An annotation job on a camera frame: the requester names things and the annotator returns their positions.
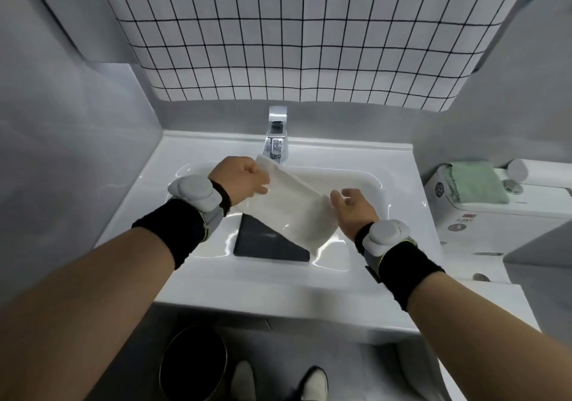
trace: toilet tank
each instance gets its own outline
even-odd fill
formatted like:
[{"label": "toilet tank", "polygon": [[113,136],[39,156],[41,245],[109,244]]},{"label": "toilet tank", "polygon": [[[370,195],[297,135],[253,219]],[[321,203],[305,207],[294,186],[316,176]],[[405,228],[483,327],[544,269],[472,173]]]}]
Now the toilet tank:
[{"label": "toilet tank", "polygon": [[[522,185],[508,204],[461,204],[451,198],[440,166],[425,194],[444,253],[503,256],[572,219],[570,189]],[[501,181],[505,169],[495,169]]]}]

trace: bathroom counter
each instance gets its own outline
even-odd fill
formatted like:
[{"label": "bathroom counter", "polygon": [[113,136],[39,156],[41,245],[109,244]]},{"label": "bathroom counter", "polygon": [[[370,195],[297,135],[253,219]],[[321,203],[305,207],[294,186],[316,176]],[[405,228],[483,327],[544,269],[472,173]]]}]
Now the bathroom counter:
[{"label": "bathroom counter", "polygon": [[[126,231],[134,220],[163,204],[169,183],[177,177],[207,174],[225,156],[256,157],[263,144],[264,137],[258,136],[165,131],[97,244]],[[324,193],[360,187],[381,218],[407,223],[420,249],[442,264],[411,145],[290,138],[288,149],[283,164],[291,172],[314,180],[312,184]],[[233,255],[239,223],[240,214],[231,212],[176,270],[156,301],[418,333],[409,315],[369,275],[363,258],[339,230],[309,263],[298,263]]]}]

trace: hand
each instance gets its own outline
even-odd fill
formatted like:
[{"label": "hand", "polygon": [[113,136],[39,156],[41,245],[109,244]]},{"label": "hand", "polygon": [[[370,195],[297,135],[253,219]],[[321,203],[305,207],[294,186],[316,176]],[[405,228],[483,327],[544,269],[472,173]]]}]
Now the hand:
[{"label": "hand", "polygon": [[255,192],[266,194],[268,189],[263,184],[270,182],[268,172],[260,169],[253,159],[236,156],[223,159],[209,174],[209,178],[223,186],[232,205],[244,201]]},{"label": "hand", "polygon": [[329,198],[336,211],[341,231],[351,241],[355,241],[356,234],[364,226],[379,220],[375,209],[364,198],[359,189],[342,189],[341,195],[338,191],[332,191]]}]

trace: forearm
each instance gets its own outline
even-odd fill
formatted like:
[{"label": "forearm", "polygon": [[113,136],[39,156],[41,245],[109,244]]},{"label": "forearm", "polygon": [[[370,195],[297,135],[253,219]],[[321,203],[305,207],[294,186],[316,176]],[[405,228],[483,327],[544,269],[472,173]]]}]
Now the forearm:
[{"label": "forearm", "polygon": [[413,290],[407,312],[472,400],[570,400],[572,355],[444,273]]},{"label": "forearm", "polygon": [[0,397],[83,399],[173,272],[134,228],[47,276],[0,311]]}]

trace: faucet spout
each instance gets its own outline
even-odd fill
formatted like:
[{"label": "faucet spout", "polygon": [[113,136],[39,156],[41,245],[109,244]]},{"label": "faucet spout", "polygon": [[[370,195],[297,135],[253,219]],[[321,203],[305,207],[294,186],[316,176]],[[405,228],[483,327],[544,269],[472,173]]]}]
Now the faucet spout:
[{"label": "faucet spout", "polygon": [[268,127],[262,155],[278,163],[288,156],[286,121],[288,108],[286,106],[270,106],[268,111]]}]

